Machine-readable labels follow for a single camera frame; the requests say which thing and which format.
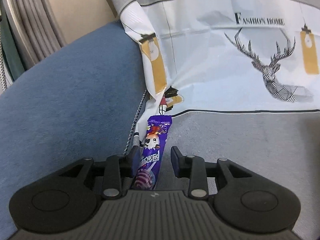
green cloth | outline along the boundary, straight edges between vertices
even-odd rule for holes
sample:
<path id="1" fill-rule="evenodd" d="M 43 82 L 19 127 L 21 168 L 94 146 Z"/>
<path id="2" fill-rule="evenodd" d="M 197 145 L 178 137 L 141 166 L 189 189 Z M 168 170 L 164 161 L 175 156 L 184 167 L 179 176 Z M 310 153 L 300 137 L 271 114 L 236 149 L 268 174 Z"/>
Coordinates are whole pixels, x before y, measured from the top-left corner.
<path id="1" fill-rule="evenodd" d="M 21 62 L 19 53 L 16 48 L 16 44 L 14 42 L 13 36 L 11 34 L 9 22 L 7 19 L 7 15 L 4 12 L 3 5 L 1 3 L 1 11 L 2 13 L 2 21 L 0 24 L 1 28 L 1 43 L 3 47 L 3 51 L 6 55 L 6 64 L 9 68 L 9 72 L 12 75 L 13 81 L 17 80 L 19 76 L 21 76 L 25 69 Z"/>

light bulb illustration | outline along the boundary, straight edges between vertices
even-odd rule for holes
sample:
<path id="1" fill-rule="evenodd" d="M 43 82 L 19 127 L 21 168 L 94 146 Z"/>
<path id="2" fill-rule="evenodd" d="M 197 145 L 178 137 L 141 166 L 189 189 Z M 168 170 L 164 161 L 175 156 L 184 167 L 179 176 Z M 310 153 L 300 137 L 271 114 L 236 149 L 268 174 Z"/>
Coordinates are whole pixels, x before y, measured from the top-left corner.
<path id="1" fill-rule="evenodd" d="M 300 32 L 304 69 L 309 75 L 319 74 L 315 36 L 305 24 Z"/>
<path id="2" fill-rule="evenodd" d="M 311 48 L 311 47 L 312 47 L 312 40 L 311 40 L 309 34 L 306 34 L 306 37 L 305 37 L 305 39 L 304 39 L 304 43 L 306 44 L 306 46 L 307 46 L 308 48 Z"/>
<path id="3" fill-rule="evenodd" d="M 149 40 L 149 49 L 151 61 L 156 60 L 159 56 L 159 50 L 153 39 Z"/>
<path id="4" fill-rule="evenodd" d="M 147 56 L 151 62 L 153 81 L 155 84 L 156 94 L 161 92 L 167 85 L 167 77 L 165 74 L 164 63 L 159 48 L 159 43 L 156 34 L 144 34 L 140 40 L 141 52 Z"/>

